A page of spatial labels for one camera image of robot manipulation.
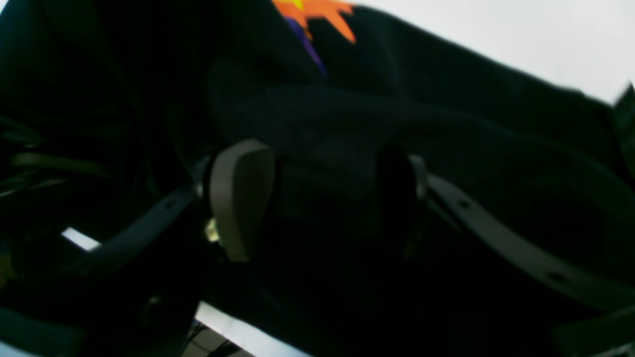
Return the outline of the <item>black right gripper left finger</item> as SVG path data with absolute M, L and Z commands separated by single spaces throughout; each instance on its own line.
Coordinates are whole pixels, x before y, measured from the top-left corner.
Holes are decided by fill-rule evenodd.
M 276 178 L 256 139 L 205 153 L 166 192 L 20 152 L 1 184 L 1 355 L 177 357 L 217 267 L 252 260 Z

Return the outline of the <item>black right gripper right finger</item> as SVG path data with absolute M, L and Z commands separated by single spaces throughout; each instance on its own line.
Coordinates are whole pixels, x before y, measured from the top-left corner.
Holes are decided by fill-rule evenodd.
M 380 151 L 380 192 L 382 199 L 395 199 L 408 212 L 403 241 L 419 235 L 416 224 L 435 202 L 446 222 L 456 223 L 515 269 L 574 302 L 604 312 L 601 318 L 554 330 L 556 346 L 566 357 L 634 355 L 633 286 L 592 273 L 529 242 L 456 185 L 430 174 L 424 158 L 399 147 Z

